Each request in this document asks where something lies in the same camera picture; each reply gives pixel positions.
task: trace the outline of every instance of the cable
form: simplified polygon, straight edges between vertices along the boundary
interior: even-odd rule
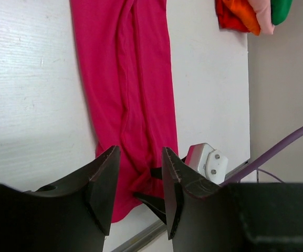
[[[281,180],[280,178],[278,178],[277,176],[275,176],[273,173],[267,172],[267,171],[262,170],[262,169],[260,169],[260,168],[258,168],[257,171],[266,173],[267,175],[273,177],[273,178],[276,179],[277,181],[280,181],[281,183],[284,183],[283,180]]]
[[[222,185],[226,185],[231,182],[238,182],[247,176],[249,173],[258,169],[261,165],[283,150],[285,147],[299,139],[303,136],[303,127],[299,128],[298,130],[291,133],[289,136],[285,137],[277,144],[275,144],[272,148],[262,154],[258,159],[254,160],[251,164],[247,165],[243,170],[236,173],[234,176],[230,177],[228,180],[225,180]]]

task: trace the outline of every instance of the gray wall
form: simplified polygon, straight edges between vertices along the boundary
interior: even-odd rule
[[[303,0],[272,36],[248,36],[251,156],[303,126]],[[262,168],[303,182],[303,137]],[[272,181],[260,174],[261,181]]]

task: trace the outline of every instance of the white table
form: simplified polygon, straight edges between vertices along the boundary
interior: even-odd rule
[[[247,37],[219,31],[214,1],[168,0],[180,156],[207,142],[249,159]],[[36,190],[94,159],[67,0],[0,0],[0,182]],[[111,251],[157,218],[113,224]]]

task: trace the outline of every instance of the pile of folded cloth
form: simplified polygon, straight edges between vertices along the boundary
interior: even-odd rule
[[[286,20],[292,0],[215,0],[219,26],[256,36],[272,35]]]

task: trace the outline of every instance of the pink cloth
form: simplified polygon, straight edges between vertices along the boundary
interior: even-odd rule
[[[256,19],[264,34],[272,35],[275,26],[271,23],[270,0],[248,0],[256,13]]]
[[[150,168],[164,146],[177,152],[166,0],[71,0],[82,82],[99,155],[121,147],[113,222],[163,197]]]

